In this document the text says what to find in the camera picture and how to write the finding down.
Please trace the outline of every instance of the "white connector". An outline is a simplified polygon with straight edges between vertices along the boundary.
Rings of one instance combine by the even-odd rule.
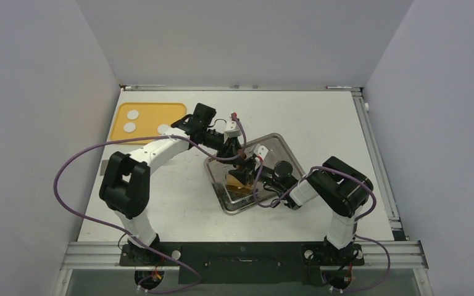
[[[242,135],[241,129],[234,120],[228,120],[226,122],[226,128],[224,129],[224,141],[228,138],[237,138]]]
[[[264,161],[264,159],[266,158],[266,155],[268,154],[268,148],[266,148],[266,146],[263,146],[261,144],[255,144],[252,147],[252,151],[255,155],[257,155],[257,157],[255,158],[255,163],[256,163],[255,169],[258,169],[260,165],[259,158]]]

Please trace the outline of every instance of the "stainless steel tray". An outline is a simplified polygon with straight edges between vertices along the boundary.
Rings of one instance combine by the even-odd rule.
[[[280,134],[268,134],[264,137],[248,142],[247,148],[244,150],[246,154],[251,154],[253,145],[261,144],[266,146],[270,151],[264,160],[264,165],[270,168],[280,160],[286,160],[293,166],[293,176],[297,179],[304,174],[301,165],[289,149],[287,143]],[[233,215],[242,210],[245,210],[255,204],[253,196],[249,192],[236,192],[228,190],[226,185],[226,175],[228,171],[233,169],[233,166],[216,162],[212,158],[206,158],[204,167],[214,187],[217,199],[221,204],[224,212]],[[271,199],[277,195],[274,192],[266,191],[262,187],[262,183],[257,184],[257,196],[259,201]]]

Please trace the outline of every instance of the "white circle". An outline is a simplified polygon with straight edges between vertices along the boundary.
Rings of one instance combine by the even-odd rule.
[[[126,114],[129,120],[136,120],[139,117],[139,111],[137,110],[130,110],[128,114]]]
[[[158,132],[159,134],[164,134],[164,133],[166,133],[166,131],[167,131],[169,128],[170,128],[169,125],[159,125],[159,126],[157,127],[157,132]]]
[[[304,252],[304,258],[309,259],[310,256],[312,256],[313,254],[314,254],[314,251],[312,251],[312,250],[306,250],[306,251]]]
[[[135,123],[128,122],[124,125],[124,131],[127,133],[132,133],[135,130]]]
[[[179,260],[179,258],[181,258],[181,252],[179,252],[178,250],[174,250],[172,252],[172,258],[176,259],[176,260]]]

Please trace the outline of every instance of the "yellow placemat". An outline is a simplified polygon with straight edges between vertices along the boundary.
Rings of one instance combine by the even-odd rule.
[[[186,115],[182,103],[124,103],[119,106],[111,140],[160,136],[177,120]],[[150,141],[129,142],[146,144]]]

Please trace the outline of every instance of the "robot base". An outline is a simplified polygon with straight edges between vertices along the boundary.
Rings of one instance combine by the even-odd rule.
[[[172,256],[173,251],[181,252],[180,244],[160,244],[159,235],[157,235],[150,247],[168,255]],[[137,247],[128,241],[123,245],[121,256],[119,258],[119,266],[176,266],[174,262],[162,260],[161,257],[150,250]]]
[[[350,262],[353,266],[364,265],[364,257],[362,256],[357,256],[357,258],[351,260],[356,252],[362,254],[359,244],[350,244],[341,250],[337,250],[326,241],[324,243],[311,242],[301,245],[301,253],[305,258],[305,264],[310,263],[312,266],[342,266],[345,263],[349,265]]]

